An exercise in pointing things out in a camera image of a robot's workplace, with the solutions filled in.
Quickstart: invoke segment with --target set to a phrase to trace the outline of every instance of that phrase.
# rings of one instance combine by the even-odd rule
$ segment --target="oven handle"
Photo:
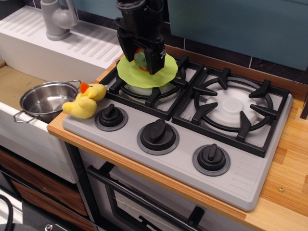
[[[108,166],[109,169],[107,171],[105,171],[103,169],[103,167],[109,162],[106,162],[100,170],[95,169],[93,166],[89,166],[87,168],[87,173],[94,177],[95,179],[99,180],[100,182],[102,182],[104,185],[110,187],[111,189],[121,193],[122,195],[126,196],[127,198],[129,198],[130,200],[150,209],[151,211],[155,212],[156,214],[158,214],[159,216],[171,221],[172,223],[176,224],[177,226],[188,230],[188,231],[201,231],[199,228],[197,228],[196,226],[198,225],[201,217],[204,214],[204,210],[200,207],[196,207],[198,208],[198,211],[202,211],[202,215],[198,219],[193,219],[192,215],[190,216],[188,222],[193,225],[189,225],[186,221],[180,219],[179,217],[171,214],[170,212],[166,211],[164,208],[162,208],[161,206],[155,204],[154,202],[148,200],[147,198],[145,198],[144,196],[134,192],[133,190],[131,190],[130,188],[126,187],[125,185],[119,183],[118,181],[112,179],[111,177],[108,176],[109,171],[112,169],[112,167],[110,168],[110,165]]]

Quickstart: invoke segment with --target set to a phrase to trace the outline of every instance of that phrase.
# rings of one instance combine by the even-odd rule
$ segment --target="pot handle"
[[[79,82],[79,83],[81,83],[81,80],[79,80],[79,79],[74,79],[74,80],[69,80],[69,81],[67,81],[67,83],[70,83],[70,82]]]
[[[17,120],[16,116],[18,116],[19,114],[21,114],[21,113],[23,113],[23,112],[26,112],[26,111],[25,111],[25,110],[22,110],[22,111],[20,111],[20,112],[18,112],[18,113],[16,113],[16,114],[13,115],[13,118],[14,118],[14,122],[15,122],[15,123],[30,123],[32,120],[37,119],[37,118],[39,117],[39,116],[33,117],[32,119],[30,119],[30,120],[28,120],[28,121],[23,121],[23,120],[21,120],[21,119],[18,119],[18,120]]]

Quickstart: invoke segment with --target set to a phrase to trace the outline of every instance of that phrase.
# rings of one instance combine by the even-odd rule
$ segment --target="stove knob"
[[[197,160],[199,165],[208,171],[221,170],[226,164],[225,154],[216,144],[202,149],[198,154]]]
[[[114,104],[110,104],[100,111],[98,121],[101,125],[112,128],[119,125],[123,119],[122,112]]]
[[[159,119],[144,127],[140,139],[146,148],[161,151],[174,144],[176,134],[172,127],[166,124],[165,120]]]

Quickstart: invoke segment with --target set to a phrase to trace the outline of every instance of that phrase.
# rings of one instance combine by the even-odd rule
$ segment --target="wooden cabinet drawer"
[[[6,170],[30,183],[45,194],[52,196],[54,199],[72,208],[79,214],[84,216],[88,215],[81,195],[77,189],[75,190],[67,187],[56,178],[28,165],[19,158],[15,158],[14,154],[1,148],[0,164]]]
[[[31,204],[42,208],[43,210],[52,213],[61,219],[70,222],[80,229],[84,231],[94,231],[93,224],[82,217],[76,215],[72,211],[64,208],[63,206],[59,205],[58,203],[54,202],[53,200],[49,199],[48,197],[32,190],[31,188],[22,185],[14,180],[12,183],[19,191],[21,196]]]

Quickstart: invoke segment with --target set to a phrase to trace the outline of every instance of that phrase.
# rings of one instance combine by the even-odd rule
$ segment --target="faucet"
[[[41,0],[46,36],[53,41],[63,40],[70,35],[70,29],[77,25],[78,19],[73,0],[66,0],[68,10],[61,9],[59,0]]]

